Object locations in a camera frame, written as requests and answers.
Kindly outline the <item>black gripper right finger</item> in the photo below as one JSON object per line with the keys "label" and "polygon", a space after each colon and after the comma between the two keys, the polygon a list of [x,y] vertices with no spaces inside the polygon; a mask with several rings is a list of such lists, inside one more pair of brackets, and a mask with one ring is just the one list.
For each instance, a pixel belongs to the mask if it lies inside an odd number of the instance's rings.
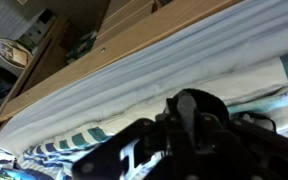
{"label": "black gripper right finger", "polygon": [[219,118],[217,180],[288,180],[288,138],[241,118]]}

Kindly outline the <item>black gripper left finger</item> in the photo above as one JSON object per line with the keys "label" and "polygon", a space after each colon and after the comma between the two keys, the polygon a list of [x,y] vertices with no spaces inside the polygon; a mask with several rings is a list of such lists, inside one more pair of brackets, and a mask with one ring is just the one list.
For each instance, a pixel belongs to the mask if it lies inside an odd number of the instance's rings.
{"label": "black gripper left finger", "polygon": [[141,118],[74,163],[73,180],[131,180],[146,169],[143,180],[171,180],[166,151],[168,120]]}

